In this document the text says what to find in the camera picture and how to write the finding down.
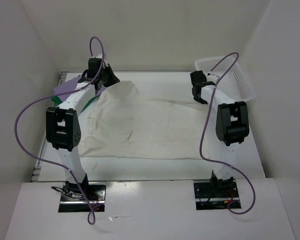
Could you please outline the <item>lavender t shirt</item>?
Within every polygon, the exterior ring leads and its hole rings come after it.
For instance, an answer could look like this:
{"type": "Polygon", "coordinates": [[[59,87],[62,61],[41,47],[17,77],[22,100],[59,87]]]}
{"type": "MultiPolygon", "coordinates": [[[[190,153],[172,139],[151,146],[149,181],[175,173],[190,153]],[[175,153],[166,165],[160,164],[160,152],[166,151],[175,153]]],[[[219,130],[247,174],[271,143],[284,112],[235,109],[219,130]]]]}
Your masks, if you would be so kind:
{"type": "Polygon", "coordinates": [[[53,93],[55,95],[59,95],[65,92],[72,92],[76,89],[78,81],[80,80],[80,76],[74,77],[71,80],[65,81],[64,83],[58,85],[53,89],[53,93]]]}

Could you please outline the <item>cream t shirt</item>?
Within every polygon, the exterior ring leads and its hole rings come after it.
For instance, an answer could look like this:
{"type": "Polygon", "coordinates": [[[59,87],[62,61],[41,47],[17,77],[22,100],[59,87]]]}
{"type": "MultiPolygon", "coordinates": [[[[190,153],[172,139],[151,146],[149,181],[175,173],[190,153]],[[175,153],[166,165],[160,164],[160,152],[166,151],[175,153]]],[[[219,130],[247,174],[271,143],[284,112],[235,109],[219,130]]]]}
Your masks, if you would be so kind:
{"type": "Polygon", "coordinates": [[[140,96],[131,81],[100,95],[78,145],[81,157],[199,159],[208,108],[140,96]]]}

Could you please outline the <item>green t shirt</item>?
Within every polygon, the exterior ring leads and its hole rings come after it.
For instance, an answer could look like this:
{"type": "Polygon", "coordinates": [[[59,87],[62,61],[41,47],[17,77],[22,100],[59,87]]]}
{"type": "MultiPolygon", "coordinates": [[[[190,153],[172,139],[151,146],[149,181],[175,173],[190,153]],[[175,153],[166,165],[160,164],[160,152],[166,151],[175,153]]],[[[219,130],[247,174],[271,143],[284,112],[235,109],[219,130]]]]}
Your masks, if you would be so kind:
{"type": "Polygon", "coordinates": [[[51,98],[52,102],[55,104],[56,107],[61,109],[74,109],[80,114],[84,111],[95,99],[98,99],[98,96],[83,96],[81,95],[69,95],[67,98],[62,100],[61,96],[54,96],[51,98]]]}

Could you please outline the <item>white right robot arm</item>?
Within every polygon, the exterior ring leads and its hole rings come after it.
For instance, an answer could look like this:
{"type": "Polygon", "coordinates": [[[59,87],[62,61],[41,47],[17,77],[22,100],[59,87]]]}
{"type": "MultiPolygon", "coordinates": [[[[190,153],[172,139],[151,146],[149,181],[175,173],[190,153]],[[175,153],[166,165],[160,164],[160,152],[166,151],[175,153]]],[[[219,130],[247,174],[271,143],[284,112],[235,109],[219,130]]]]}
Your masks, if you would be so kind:
{"type": "Polygon", "coordinates": [[[234,175],[238,149],[250,133],[248,107],[244,101],[235,101],[228,97],[211,81],[194,83],[192,95],[195,101],[209,105],[199,144],[199,154],[205,161],[217,164],[217,168],[211,174],[217,179],[209,184],[209,191],[213,196],[220,197],[227,191],[224,181],[234,175]],[[215,135],[222,142],[220,160],[210,159],[203,155],[203,140],[212,109],[216,111],[215,135]]]}

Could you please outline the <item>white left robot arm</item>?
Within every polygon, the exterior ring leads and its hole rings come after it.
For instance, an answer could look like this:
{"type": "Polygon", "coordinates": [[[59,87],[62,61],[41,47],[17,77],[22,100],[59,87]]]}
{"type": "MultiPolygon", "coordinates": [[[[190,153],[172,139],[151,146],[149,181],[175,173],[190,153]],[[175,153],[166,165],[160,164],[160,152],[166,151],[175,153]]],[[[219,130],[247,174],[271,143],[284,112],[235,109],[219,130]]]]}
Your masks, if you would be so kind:
{"type": "Polygon", "coordinates": [[[72,192],[79,200],[89,196],[90,187],[79,156],[78,145],[82,133],[78,115],[97,92],[120,81],[109,64],[103,66],[93,84],[82,89],[88,84],[88,80],[87,76],[80,77],[76,92],[71,93],[57,107],[46,110],[46,139],[56,149],[61,164],[66,167],[65,191],[72,192]]]}

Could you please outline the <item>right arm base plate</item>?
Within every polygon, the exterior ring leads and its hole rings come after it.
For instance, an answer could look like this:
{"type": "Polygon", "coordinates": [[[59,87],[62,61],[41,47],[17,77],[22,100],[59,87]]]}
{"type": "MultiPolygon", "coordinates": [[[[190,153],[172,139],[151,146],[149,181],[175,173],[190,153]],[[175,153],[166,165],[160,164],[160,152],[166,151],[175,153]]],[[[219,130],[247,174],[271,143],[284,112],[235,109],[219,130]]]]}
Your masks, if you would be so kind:
{"type": "Polygon", "coordinates": [[[230,203],[230,209],[241,209],[237,184],[224,189],[212,190],[209,181],[194,181],[194,197],[197,211],[203,210],[226,210],[230,203]]]}

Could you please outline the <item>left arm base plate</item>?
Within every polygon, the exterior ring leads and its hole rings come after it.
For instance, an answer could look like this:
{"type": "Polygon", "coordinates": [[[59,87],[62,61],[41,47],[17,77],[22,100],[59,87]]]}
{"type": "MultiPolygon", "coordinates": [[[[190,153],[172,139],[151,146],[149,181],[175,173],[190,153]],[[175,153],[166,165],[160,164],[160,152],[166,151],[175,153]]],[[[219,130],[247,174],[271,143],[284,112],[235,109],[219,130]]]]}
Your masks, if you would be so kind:
{"type": "MultiPolygon", "coordinates": [[[[59,213],[88,213],[90,207],[87,204],[78,186],[65,182],[62,187],[52,186],[52,190],[60,193],[59,213]]],[[[106,185],[104,183],[92,183],[82,188],[89,203],[95,212],[105,211],[106,185]]]]}

